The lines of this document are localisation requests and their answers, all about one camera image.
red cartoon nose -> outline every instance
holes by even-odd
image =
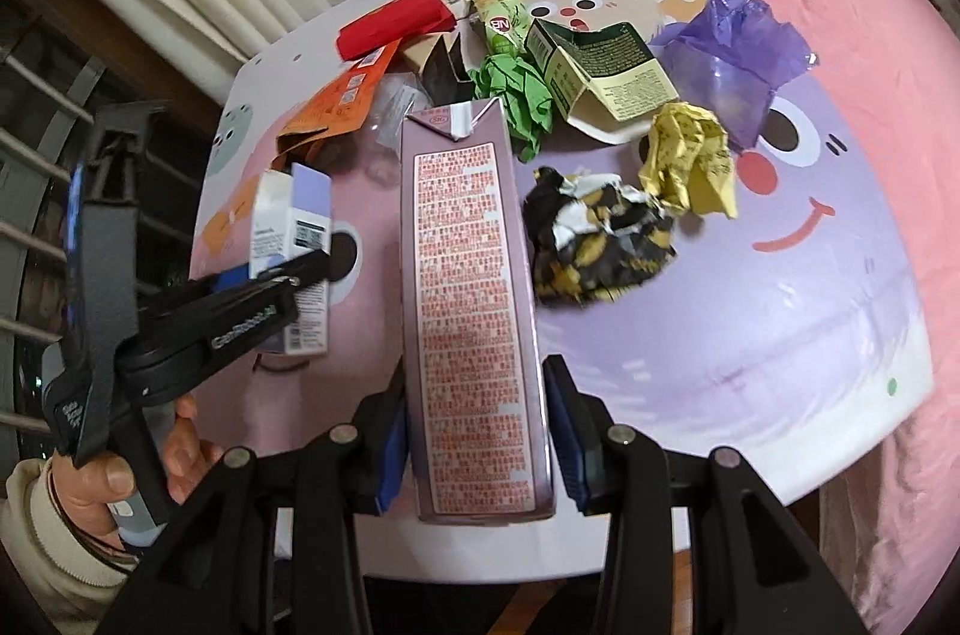
[[[776,169],[760,153],[744,151],[736,162],[736,174],[754,194],[766,196],[776,191]]]

pink bed sheet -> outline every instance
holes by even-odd
[[[912,260],[936,390],[822,490],[823,551],[877,635],[899,635],[960,547],[960,42],[926,0],[766,0],[821,56]]]

crumpled yellow paper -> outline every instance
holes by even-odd
[[[681,215],[724,213],[736,218],[736,174],[727,132],[711,111],[670,102],[650,126],[650,152],[640,185],[667,210]]]

beige sleeve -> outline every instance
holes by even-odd
[[[34,599],[64,635],[88,635],[123,583],[123,574],[91,556],[54,508],[49,464],[27,459],[0,499],[0,541]]]

sleeve cuff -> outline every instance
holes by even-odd
[[[32,526],[43,552],[61,571],[80,582],[102,589],[118,586],[125,576],[90,555],[56,512],[50,496],[49,475],[47,463],[30,493]]]

